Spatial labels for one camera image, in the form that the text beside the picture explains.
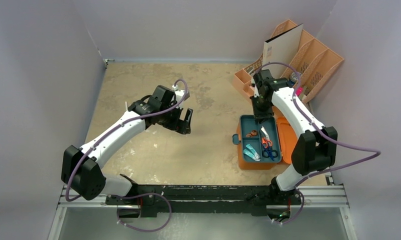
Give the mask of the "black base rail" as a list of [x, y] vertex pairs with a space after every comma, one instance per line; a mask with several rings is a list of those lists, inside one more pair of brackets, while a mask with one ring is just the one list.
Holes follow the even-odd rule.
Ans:
[[125, 197], [110, 194], [106, 198], [107, 205], [134, 206], [142, 218], [154, 218], [158, 213], [287, 217], [290, 207], [301, 202], [299, 193], [280, 192], [269, 185], [139, 184]]

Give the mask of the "teal box latch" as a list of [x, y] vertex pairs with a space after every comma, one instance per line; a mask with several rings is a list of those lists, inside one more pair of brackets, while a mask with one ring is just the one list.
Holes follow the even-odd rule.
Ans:
[[232, 143], [234, 145], [239, 145], [241, 143], [241, 137], [238, 133], [232, 135]]

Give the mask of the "white binder folder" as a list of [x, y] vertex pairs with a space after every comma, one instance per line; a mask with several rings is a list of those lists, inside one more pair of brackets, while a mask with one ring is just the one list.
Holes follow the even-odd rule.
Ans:
[[264, 41], [262, 65], [271, 62], [288, 65], [298, 52], [303, 27], [303, 24], [291, 25], [287, 22], [278, 25], [272, 37]]

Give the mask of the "blue plastic tweezers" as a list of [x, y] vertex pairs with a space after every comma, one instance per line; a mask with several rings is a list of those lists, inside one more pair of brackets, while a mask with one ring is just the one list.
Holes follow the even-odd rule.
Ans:
[[273, 149], [264, 149], [262, 146], [262, 156], [264, 158], [270, 158], [271, 160], [274, 160], [275, 158], [277, 158], [279, 156], [277, 150]]

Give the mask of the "pink marker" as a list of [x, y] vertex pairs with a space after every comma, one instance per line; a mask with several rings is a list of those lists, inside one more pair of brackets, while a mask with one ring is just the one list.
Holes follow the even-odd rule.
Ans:
[[302, 87], [299, 87], [299, 88], [296, 90], [296, 95], [299, 96], [299, 95], [302, 94], [302, 92], [303, 92], [303, 88], [302, 88]]

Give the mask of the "aluminium frame rail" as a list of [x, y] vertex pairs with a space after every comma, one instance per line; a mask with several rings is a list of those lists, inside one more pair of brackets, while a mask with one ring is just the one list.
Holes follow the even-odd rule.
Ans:
[[352, 240], [345, 188], [326, 178], [323, 186], [300, 186], [300, 206], [288, 216], [245, 213], [158, 213], [140, 217], [135, 206], [107, 205], [108, 195], [68, 202], [61, 197], [51, 240]]

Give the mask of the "black handled bandage scissors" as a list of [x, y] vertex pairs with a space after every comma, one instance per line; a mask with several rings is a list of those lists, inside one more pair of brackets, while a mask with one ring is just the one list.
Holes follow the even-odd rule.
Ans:
[[264, 126], [261, 126], [260, 130], [261, 130], [261, 132], [263, 134], [263, 137], [269, 141], [270, 140], [270, 136], [269, 136], [266, 128]]

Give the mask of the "teal plastic tray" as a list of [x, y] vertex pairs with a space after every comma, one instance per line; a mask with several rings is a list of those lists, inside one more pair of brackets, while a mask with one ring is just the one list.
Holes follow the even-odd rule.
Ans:
[[[278, 157], [276, 157], [274, 160], [262, 156], [262, 138], [264, 136], [261, 132], [261, 126], [264, 126], [268, 132], [270, 141], [272, 142], [272, 148], [278, 152]], [[246, 135], [252, 131], [257, 131], [257, 135], [254, 137], [247, 137]], [[236, 145], [238, 152], [238, 164], [241, 169], [268, 170], [271, 169], [275, 164], [278, 164], [282, 161], [283, 157], [279, 143], [277, 124], [273, 117], [265, 122], [257, 123], [253, 115], [241, 115], [236, 129], [236, 134], [239, 134], [241, 138], [240, 144]], [[245, 145], [247, 144], [250, 144], [255, 148], [255, 150], [261, 156], [260, 161], [253, 161], [251, 158], [244, 155], [243, 151]]]

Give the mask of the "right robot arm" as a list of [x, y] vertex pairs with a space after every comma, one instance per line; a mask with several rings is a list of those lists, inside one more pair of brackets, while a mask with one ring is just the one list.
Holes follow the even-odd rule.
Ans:
[[252, 78], [254, 95], [250, 99], [256, 122], [262, 124], [273, 117], [272, 108], [276, 107], [297, 137], [291, 164], [271, 182], [269, 197], [280, 204], [308, 174], [321, 172], [335, 164], [337, 146], [334, 141], [338, 133], [309, 112], [287, 79], [273, 78], [268, 69], [256, 72]]

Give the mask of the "orange medicine kit box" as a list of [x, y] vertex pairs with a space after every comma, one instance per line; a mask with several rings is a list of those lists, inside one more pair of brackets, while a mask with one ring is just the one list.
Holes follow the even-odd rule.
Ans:
[[240, 169], [270, 170], [292, 163], [297, 136], [283, 116], [257, 123], [253, 115], [241, 115], [232, 142], [237, 146]]

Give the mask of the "peach desk organizer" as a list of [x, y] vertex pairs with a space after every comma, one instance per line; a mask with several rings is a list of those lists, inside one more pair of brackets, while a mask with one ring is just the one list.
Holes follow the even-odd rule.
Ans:
[[[296, 50], [289, 64], [301, 74], [301, 101], [307, 104], [320, 92], [344, 59], [304, 29], [299, 36]], [[256, 61], [233, 75], [232, 86], [246, 100], [254, 94], [254, 88], [251, 86], [253, 72], [265, 63], [263, 55], [260, 55]]]

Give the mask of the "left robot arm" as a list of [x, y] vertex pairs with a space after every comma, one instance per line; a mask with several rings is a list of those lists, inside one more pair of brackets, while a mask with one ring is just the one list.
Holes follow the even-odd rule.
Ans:
[[65, 198], [68, 202], [70, 190], [87, 201], [98, 195], [117, 195], [126, 205], [133, 204], [138, 191], [136, 183], [124, 174], [107, 176], [102, 169], [108, 160], [132, 138], [141, 134], [152, 125], [181, 135], [191, 133], [193, 110], [187, 109], [181, 119], [183, 103], [190, 97], [187, 87], [180, 89], [158, 85], [152, 94], [127, 106], [124, 114], [88, 143], [80, 147], [70, 145], [63, 154], [61, 180], [66, 184]]

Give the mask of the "teal sachet strip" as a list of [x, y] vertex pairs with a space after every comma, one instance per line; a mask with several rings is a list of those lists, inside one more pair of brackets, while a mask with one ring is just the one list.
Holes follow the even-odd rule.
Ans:
[[248, 149], [244, 149], [243, 150], [243, 154], [248, 156], [249, 158], [251, 158], [253, 161], [255, 162], [259, 162], [261, 160], [260, 157], [258, 157], [259, 155], [256, 153], [252, 153], [250, 150]]
[[258, 157], [261, 159], [261, 156], [259, 155], [259, 153], [255, 150], [255, 148], [251, 144], [245, 145], [244, 149], [247, 149], [247, 150], [251, 151], [252, 153], [258, 154]]

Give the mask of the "orange handled scissors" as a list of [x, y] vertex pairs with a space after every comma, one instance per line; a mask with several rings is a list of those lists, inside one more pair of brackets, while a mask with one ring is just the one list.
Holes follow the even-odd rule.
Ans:
[[272, 149], [273, 143], [270, 140], [265, 139], [264, 137], [261, 138], [261, 144], [264, 149]]

